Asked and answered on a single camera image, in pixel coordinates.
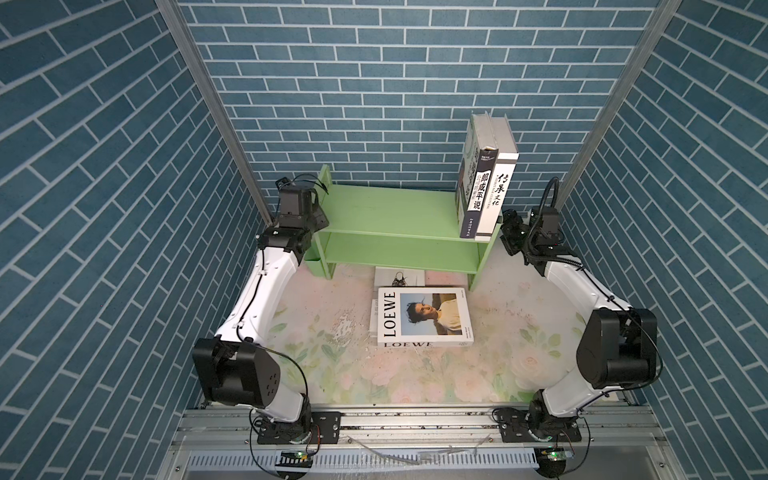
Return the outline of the large white black-spine book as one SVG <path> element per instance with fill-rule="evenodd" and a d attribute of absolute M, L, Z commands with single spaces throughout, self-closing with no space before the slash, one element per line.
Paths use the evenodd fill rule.
<path fill-rule="evenodd" d="M 491 130 L 498 149 L 497 158 L 488 182 L 485 202 L 481 210 L 475 240 L 490 242 L 497 218 L 506 198 L 517 161 L 519 150 L 506 117 L 491 117 Z"/>

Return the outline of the Chinese book with man portrait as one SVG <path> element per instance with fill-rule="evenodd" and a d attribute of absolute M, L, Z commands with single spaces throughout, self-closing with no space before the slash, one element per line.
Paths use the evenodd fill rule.
<path fill-rule="evenodd" d="M 487 243 L 490 233 L 480 226 L 486 190 L 498 157 L 492 119 L 488 113 L 470 118 L 456 189 L 459 237 Z"/>

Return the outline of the green two-tier shelf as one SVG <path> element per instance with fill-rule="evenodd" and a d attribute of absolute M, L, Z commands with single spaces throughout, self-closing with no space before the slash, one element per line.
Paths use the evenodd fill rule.
<path fill-rule="evenodd" d="M 462 273 L 476 286 L 500 227 L 487 242 L 461 238 L 452 193 L 337 184 L 327 165 L 319 180 L 329 225 L 304 254 L 313 275 L 332 279 L 339 264 L 399 267 Z"/>

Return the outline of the white book with barcode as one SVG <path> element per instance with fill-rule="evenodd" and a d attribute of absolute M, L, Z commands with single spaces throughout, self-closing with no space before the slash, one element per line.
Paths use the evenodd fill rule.
<path fill-rule="evenodd" d="M 424 287 L 425 271 L 406 268 L 376 267 L 374 287 Z"/>

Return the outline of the white Loewe Foundation Craft Prize book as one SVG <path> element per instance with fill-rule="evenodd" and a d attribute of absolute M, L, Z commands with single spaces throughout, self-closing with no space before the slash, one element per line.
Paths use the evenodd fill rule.
<path fill-rule="evenodd" d="M 466 347 L 474 343 L 464 288 L 380 287 L 375 319 L 379 347 Z"/>

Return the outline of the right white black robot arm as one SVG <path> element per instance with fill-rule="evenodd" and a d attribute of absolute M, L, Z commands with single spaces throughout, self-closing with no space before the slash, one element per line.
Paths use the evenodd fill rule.
<path fill-rule="evenodd" d="M 586 324 L 576 365 L 556 384 L 537 391 L 527 411 L 504 408 L 494 415 L 505 436 L 516 441 L 577 440 L 578 414 L 613 392 L 642 389 L 663 371 L 656 316 L 617 297 L 564 243 L 559 213 L 539 207 L 528 218 L 503 215 L 501 240 L 510 255 L 557 286 Z"/>

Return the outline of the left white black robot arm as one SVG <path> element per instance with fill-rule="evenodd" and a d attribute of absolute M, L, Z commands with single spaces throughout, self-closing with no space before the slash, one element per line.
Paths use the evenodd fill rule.
<path fill-rule="evenodd" d="M 262 421 L 256 428 L 266 444 L 299 444 L 312 438 L 309 393 L 282 380 L 266 340 L 279 301 L 311 247 L 313 235 L 329 225 L 320 205 L 327 187 L 284 181 L 275 224 L 258 238 L 251 274 L 224 323 L 213 336 L 196 341 L 191 357 L 208 402 L 247 406 Z"/>

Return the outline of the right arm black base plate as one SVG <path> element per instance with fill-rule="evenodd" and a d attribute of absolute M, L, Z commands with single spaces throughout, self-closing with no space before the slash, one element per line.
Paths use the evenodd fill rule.
<path fill-rule="evenodd" d="M 494 409 L 491 418 L 497 423 L 504 443 L 576 443 L 582 440 L 576 417 L 555 417 L 547 412 L 502 407 Z"/>

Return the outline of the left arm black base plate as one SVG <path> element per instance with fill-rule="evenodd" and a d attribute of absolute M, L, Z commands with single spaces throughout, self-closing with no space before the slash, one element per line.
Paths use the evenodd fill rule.
<path fill-rule="evenodd" d="M 254 421 L 259 445 L 337 444 L 341 413 L 319 411 L 303 413 L 296 422 L 258 418 Z"/>

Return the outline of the aluminium mounting rail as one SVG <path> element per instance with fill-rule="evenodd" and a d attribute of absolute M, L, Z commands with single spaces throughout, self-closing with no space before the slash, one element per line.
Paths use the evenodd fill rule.
<path fill-rule="evenodd" d="M 411 408 L 374 405 L 319 406 L 313 412 L 341 413 L 338 443 L 322 447 L 357 443 L 369 447 L 428 448 L 503 444 L 533 447 L 546 444 L 563 447 L 656 447 L 667 443 L 667 437 L 649 407 L 612 402 L 597 403 L 578 415 L 577 423 L 582 435 L 580 442 L 504 443 L 497 423 L 491 418 L 492 411 L 502 407 L 525 411 L 520 405 Z"/>

